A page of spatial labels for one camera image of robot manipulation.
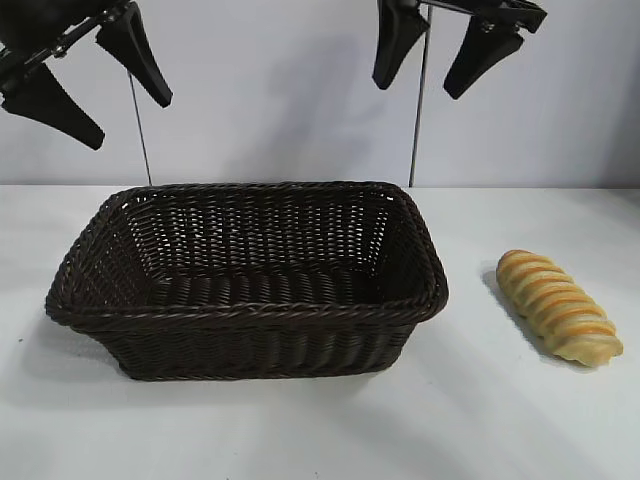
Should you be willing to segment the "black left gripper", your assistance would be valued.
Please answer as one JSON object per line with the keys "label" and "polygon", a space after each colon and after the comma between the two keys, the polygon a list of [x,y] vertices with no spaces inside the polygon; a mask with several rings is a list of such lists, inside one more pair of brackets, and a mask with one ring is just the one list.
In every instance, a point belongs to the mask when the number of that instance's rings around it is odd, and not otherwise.
{"label": "black left gripper", "polygon": [[41,64],[51,56],[65,55],[99,26],[98,45],[125,67],[158,105],[168,107],[173,93],[153,55],[136,2],[3,1],[2,108],[56,129],[91,149],[100,149],[103,130],[68,95],[49,67]]}

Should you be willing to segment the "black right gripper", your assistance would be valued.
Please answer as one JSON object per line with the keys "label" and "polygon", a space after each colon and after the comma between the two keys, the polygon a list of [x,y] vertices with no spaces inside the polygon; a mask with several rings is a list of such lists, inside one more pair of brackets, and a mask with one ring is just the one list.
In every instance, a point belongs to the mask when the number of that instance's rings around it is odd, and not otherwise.
{"label": "black right gripper", "polygon": [[[378,40],[372,78],[380,90],[391,86],[410,50],[429,30],[420,4],[413,0],[377,1]],[[524,38],[516,26],[536,33],[546,18],[546,11],[530,1],[427,0],[425,4],[481,18],[469,21],[445,77],[443,88],[453,99],[459,99],[484,73],[520,49]]]}

